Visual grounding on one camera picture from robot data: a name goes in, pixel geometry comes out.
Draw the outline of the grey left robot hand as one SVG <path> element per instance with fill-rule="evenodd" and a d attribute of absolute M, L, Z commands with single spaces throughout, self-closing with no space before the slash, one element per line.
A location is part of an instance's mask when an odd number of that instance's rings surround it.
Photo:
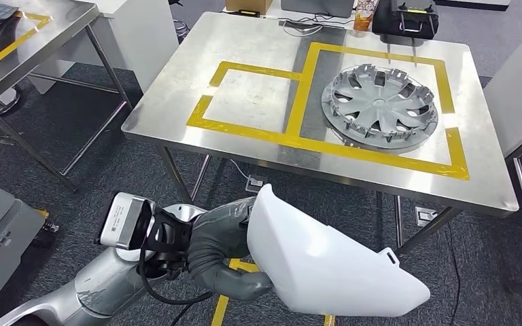
<path fill-rule="evenodd" d="M 207 211 L 192 226 L 188 269 L 194 282 L 230 299 L 250 301 L 273 290 L 264 272 L 233 270 L 226 259 L 249 255 L 247 230 L 255 197 L 248 197 Z"/>

